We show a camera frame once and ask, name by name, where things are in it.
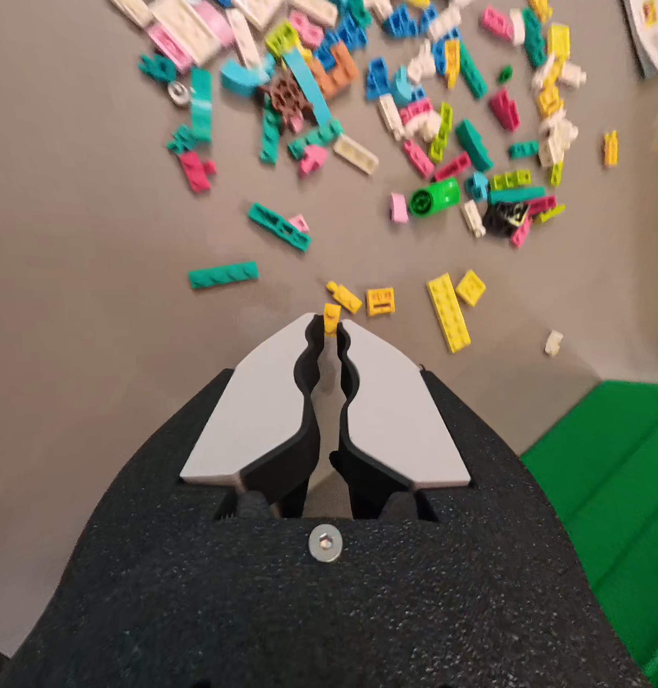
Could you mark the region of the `square yellow lego plate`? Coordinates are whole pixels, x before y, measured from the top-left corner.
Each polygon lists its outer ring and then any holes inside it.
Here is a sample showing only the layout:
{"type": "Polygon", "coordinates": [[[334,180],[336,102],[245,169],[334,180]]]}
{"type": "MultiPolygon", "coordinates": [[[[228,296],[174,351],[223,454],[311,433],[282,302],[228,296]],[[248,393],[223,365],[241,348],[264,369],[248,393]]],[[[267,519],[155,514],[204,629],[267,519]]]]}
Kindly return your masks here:
{"type": "Polygon", "coordinates": [[[455,286],[457,297],[469,307],[476,306],[485,291],[486,284],[472,269],[468,270],[455,286]]]}

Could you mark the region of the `teal upturned lego plate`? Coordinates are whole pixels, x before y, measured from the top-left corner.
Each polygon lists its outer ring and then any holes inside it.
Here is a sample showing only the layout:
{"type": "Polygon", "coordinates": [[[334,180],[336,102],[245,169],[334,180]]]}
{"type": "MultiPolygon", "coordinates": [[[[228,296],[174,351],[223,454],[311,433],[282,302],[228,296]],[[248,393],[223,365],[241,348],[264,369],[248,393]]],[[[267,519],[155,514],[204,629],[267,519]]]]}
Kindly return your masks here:
{"type": "Polygon", "coordinates": [[[312,243],[312,239],[307,233],[300,231],[281,215],[257,202],[250,206],[248,218],[276,238],[281,239],[302,253],[307,252],[308,247],[312,243]]]}

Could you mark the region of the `paper instruction booklet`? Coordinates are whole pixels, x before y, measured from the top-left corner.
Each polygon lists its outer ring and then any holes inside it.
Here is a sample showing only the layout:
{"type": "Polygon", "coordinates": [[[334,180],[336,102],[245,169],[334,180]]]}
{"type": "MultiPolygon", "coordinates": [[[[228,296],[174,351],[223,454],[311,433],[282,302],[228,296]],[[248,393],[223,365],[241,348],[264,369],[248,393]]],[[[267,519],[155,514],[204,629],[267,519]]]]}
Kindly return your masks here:
{"type": "Polygon", "coordinates": [[[658,1],[621,1],[643,79],[658,75],[658,1]]]}

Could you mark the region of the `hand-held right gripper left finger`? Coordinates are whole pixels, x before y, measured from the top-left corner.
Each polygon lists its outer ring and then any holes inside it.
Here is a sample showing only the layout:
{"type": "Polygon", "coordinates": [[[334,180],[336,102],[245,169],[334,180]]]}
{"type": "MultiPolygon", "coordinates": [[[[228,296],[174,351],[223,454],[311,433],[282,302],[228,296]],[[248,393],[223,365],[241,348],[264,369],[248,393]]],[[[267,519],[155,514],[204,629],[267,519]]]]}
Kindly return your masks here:
{"type": "Polygon", "coordinates": [[[259,492],[282,517],[301,517],[321,434],[311,399],[324,323],[307,313],[231,372],[179,474],[188,484],[259,492]]]}

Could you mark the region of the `teal four-stud lego plate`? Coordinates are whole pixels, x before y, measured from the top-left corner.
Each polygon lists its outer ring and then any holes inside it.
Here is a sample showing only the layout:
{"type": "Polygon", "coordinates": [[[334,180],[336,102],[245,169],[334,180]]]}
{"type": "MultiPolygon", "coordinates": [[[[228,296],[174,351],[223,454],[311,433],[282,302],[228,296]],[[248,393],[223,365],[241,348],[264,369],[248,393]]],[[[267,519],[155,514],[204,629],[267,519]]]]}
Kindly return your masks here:
{"type": "Polygon", "coordinates": [[[188,271],[188,282],[193,290],[205,290],[258,279],[259,270],[255,261],[188,271]]]}

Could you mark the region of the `long yellow lego plate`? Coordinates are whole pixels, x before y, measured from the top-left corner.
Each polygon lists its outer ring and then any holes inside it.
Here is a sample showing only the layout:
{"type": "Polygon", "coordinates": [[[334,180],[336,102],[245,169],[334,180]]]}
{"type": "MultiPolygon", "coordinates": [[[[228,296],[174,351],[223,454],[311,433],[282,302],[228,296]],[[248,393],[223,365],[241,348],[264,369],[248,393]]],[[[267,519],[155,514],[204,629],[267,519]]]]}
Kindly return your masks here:
{"type": "Polygon", "coordinates": [[[471,338],[449,273],[429,281],[427,290],[450,353],[468,347],[471,338]]]}

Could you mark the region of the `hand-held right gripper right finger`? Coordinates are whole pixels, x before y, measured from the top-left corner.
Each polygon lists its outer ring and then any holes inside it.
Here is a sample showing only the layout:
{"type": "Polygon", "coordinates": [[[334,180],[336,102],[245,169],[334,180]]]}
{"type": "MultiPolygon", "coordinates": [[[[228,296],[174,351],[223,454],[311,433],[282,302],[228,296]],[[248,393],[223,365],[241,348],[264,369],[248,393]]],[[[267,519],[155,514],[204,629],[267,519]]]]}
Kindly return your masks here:
{"type": "Polygon", "coordinates": [[[423,371],[353,321],[336,332],[345,396],[330,462],[348,487],[354,519],[377,519],[394,494],[418,515],[427,490],[468,488],[471,474],[423,371]]]}

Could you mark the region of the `yellow lego plate with clip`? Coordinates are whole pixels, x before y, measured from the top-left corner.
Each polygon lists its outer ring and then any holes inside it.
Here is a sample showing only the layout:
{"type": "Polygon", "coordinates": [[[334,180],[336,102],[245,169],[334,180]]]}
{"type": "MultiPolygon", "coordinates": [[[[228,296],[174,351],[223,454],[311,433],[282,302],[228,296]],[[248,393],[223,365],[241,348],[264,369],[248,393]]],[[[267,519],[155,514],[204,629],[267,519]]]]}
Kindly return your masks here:
{"type": "Polygon", "coordinates": [[[348,288],[335,281],[326,284],[327,290],[332,295],[334,301],[347,309],[351,314],[357,314],[362,307],[362,301],[354,295],[348,288]]]}

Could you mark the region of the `pile of colourful lego bricks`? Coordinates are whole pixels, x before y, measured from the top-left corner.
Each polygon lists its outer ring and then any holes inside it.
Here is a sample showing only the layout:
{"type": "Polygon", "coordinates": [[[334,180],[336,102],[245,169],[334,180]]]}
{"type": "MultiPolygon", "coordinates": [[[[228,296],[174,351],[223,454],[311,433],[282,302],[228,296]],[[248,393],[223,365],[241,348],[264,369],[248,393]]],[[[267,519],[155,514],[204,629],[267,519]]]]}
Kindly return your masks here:
{"type": "Polygon", "coordinates": [[[390,217],[404,224],[462,204],[471,234],[524,242],[532,223],[565,210],[554,195],[532,185],[532,172],[513,169],[488,177],[494,163],[479,129],[455,121],[449,102],[435,105],[423,81],[443,78],[452,90],[462,83],[487,105],[504,133],[521,120],[508,92],[513,66],[501,68],[489,94],[460,32],[468,1],[110,1],[153,47],[138,68],[160,84],[170,101],[189,110],[166,143],[194,194],[211,189],[216,167],[204,158],[213,141],[213,60],[233,48],[220,66],[220,84],[261,108],[260,163],[274,167],[282,138],[301,179],[319,171],[330,152],[366,176],[378,167],[374,153],[344,130],[330,102],[362,76],[365,100],[374,104],[393,141],[425,182],[407,199],[392,193],[390,217]],[[465,173],[462,202],[459,180],[465,173]]]}

